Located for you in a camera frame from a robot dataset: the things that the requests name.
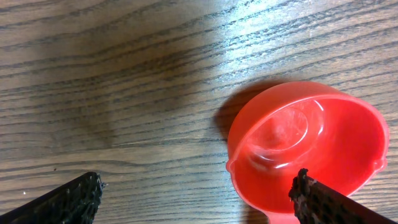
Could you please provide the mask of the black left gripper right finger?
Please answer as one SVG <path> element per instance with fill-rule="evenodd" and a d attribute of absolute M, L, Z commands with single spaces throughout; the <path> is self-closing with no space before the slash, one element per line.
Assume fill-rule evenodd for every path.
<path fill-rule="evenodd" d="M 397 224 L 309 177 L 300 169 L 289 197 L 300 224 Z"/>

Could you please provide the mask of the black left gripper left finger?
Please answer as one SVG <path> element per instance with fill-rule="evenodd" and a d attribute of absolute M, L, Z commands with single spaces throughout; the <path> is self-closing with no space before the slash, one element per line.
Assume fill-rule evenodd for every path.
<path fill-rule="evenodd" d="M 1 215 L 3 224 L 92 224 L 104 183 L 96 172 L 76 179 Z"/>

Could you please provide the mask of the red measuring scoop blue handle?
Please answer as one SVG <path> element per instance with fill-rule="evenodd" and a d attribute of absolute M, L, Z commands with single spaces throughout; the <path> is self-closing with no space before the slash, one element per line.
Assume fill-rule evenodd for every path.
<path fill-rule="evenodd" d="M 389 129 L 369 103 L 315 82 L 272 86 L 249 100 L 228 135 L 238 195 L 271 223 L 297 223 L 288 193 L 309 176 L 351 195 L 387 164 Z"/>

